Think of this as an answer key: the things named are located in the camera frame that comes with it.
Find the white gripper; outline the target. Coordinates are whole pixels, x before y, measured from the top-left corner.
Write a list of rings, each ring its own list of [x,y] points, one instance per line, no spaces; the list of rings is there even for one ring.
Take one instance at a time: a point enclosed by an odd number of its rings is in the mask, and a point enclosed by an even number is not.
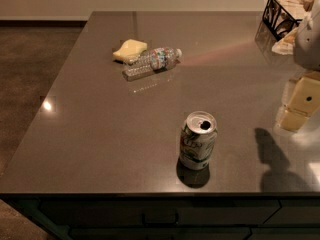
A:
[[[277,125],[297,132],[320,108],[320,1],[299,24],[293,49],[294,61],[309,70],[290,78],[283,90]]]

